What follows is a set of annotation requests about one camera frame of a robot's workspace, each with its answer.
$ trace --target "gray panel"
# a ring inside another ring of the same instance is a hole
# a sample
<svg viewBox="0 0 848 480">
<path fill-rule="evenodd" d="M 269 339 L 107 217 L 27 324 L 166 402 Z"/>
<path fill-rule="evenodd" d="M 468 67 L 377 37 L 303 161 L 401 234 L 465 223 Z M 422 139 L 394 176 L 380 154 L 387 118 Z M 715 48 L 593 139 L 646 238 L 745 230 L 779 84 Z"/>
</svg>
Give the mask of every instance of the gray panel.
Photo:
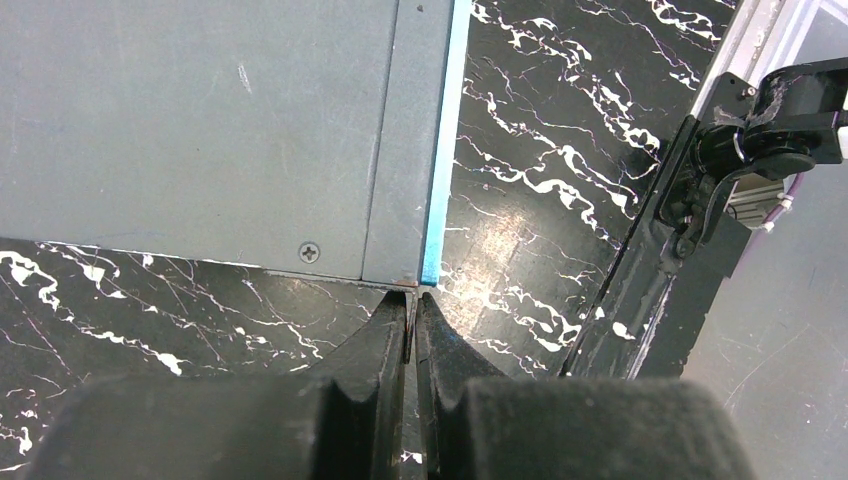
<svg viewBox="0 0 848 480">
<path fill-rule="evenodd" d="M 0 235 L 360 278 L 395 14 L 0 1 Z"/>
<path fill-rule="evenodd" d="M 759 478 L 848 478 L 848 165 L 806 174 L 758 231 L 683 372 L 733 417 Z"/>
<path fill-rule="evenodd" d="M 848 26 L 819 9 L 793 63 L 818 62 L 848 56 Z"/>
<path fill-rule="evenodd" d="M 363 280 L 418 283 L 452 7 L 399 5 Z"/>
</svg>

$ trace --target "black and white marble countertop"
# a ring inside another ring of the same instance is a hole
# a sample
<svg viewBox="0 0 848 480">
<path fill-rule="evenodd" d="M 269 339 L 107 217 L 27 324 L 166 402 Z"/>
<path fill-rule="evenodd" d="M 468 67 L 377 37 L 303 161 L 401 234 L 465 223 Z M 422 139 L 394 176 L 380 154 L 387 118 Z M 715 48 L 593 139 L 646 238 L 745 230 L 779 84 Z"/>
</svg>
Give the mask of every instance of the black and white marble countertop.
<svg viewBox="0 0 848 480">
<path fill-rule="evenodd" d="M 588 302 L 734 6 L 475 4 L 434 293 L 508 374 L 556 375 L 581 325 L 596 321 Z M 261 270 L 15 240 L 0 240 L 0 281 L 6 475 L 27 463 L 64 394 L 89 378 L 296 372 L 344 341 L 382 297 Z M 406 462 L 420 461 L 415 449 Z"/>
</svg>

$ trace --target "purple cable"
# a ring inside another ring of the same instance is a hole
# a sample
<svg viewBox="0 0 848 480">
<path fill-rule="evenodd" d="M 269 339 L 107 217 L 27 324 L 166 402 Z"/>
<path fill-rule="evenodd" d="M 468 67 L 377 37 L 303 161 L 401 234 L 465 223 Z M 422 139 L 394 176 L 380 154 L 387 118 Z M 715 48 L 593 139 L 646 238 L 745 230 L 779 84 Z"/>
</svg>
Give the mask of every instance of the purple cable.
<svg viewBox="0 0 848 480">
<path fill-rule="evenodd" d="M 792 180 L 792 184 L 789 186 L 789 191 L 785 193 L 786 197 L 789 197 L 789 201 L 795 200 L 795 193 L 801 188 L 801 182 L 804 181 L 804 174 L 799 173 L 795 175 L 795 179 Z M 765 220 L 763 220 L 763 225 L 767 223 L 773 223 L 777 220 L 783 212 L 786 211 L 786 207 L 783 206 L 783 203 L 778 203 L 774 208 L 771 209 L 768 215 L 766 215 Z"/>
</svg>

